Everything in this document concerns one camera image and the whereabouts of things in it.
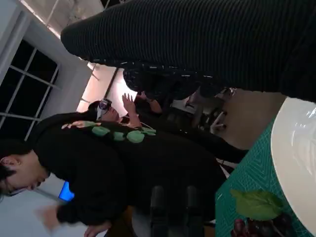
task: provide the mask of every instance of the hand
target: hand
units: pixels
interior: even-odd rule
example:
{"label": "hand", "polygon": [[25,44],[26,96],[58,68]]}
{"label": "hand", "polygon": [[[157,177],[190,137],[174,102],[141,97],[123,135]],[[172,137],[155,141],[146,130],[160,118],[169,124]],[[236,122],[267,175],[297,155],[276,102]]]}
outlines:
{"label": "hand", "polygon": [[144,91],[142,91],[142,94],[140,95],[140,98],[142,98],[143,100],[147,99],[147,96],[145,95]]}
{"label": "hand", "polygon": [[126,111],[129,114],[135,114],[136,113],[136,107],[133,101],[133,97],[130,96],[129,94],[128,96],[126,96],[126,93],[122,96],[122,100],[123,100],[123,104],[124,104],[124,108],[126,109]]}
{"label": "hand", "polygon": [[89,226],[84,233],[84,237],[96,237],[99,233],[111,228],[112,224],[109,221],[104,222],[99,226]]}
{"label": "hand", "polygon": [[48,229],[50,232],[53,231],[56,227],[60,225],[57,219],[57,205],[45,207],[42,210],[37,210],[36,214],[41,219],[43,225]]}

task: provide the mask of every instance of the green leaf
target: green leaf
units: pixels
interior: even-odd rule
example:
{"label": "green leaf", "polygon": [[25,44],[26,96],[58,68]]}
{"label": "green leaf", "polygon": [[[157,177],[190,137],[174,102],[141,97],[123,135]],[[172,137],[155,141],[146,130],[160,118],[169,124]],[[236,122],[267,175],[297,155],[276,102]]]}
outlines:
{"label": "green leaf", "polygon": [[91,122],[91,121],[83,121],[83,123],[84,123],[84,127],[93,127],[97,125],[95,122]]}
{"label": "green leaf", "polygon": [[132,131],[127,134],[127,139],[132,143],[140,143],[144,140],[145,135],[141,131]]}
{"label": "green leaf", "polygon": [[149,135],[149,136],[156,136],[156,134],[153,133],[153,132],[143,132],[143,133],[145,133],[145,134],[147,134],[147,135]]}
{"label": "green leaf", "polygon": [[108,133],[110,132],[110,130],[109,130],[108,128],[106,128],[106,127],[94,127],[94,128],[92,129],[92,132],[93,132],[95,135],[99,136],[99,137],[103,137],[103,136],[105,136],[106,134],[108,134]]}
{"label": "green leaf", "polygon": [[151,129],[151,128],[146,128],[146,127],[143,127],[143,131],[144,132],[151,132],[151,133],[155,133],[156,132],[156,130]]}
{"label": "green leaf", "polygon": [[282,213],[282,201],[270,192],[231,190],[231,194],[236,198],[236,212],[244,217],[257,221],[268,221]]}
{"label": "green leaf", "polygon": [[114,141],[121,142],[125,140],[124,133],[122,132],[114,132]]}

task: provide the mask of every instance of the window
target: window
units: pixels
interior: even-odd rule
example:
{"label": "window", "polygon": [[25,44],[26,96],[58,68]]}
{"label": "window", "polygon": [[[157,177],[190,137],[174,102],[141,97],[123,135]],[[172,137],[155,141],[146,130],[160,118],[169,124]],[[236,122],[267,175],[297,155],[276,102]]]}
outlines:
{"label": "window", "polygon": [[22,40],[0,85],[0,138],[27,140],[58,76],[59,65]]}

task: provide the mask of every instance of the table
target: table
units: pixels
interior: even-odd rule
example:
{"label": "table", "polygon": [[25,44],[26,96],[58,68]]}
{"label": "table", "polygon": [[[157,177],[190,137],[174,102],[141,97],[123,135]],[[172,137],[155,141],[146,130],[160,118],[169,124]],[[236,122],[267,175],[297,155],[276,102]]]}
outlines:
{"label": "table", "polygon": [[236,218],[244,219],[236,213],[235,199],[230,194],[230,189],[241,191],[262,189],[276,194],[283,200],[284,211],[292,216],[293,227],[297,232],[297,236],[313,236],[293,213],[278,182],[271,156],[270,139],[272,126],[273,122],[266,128],[242,162],[217,191],[215,199],[216,237],[230,237],[234,220]]}

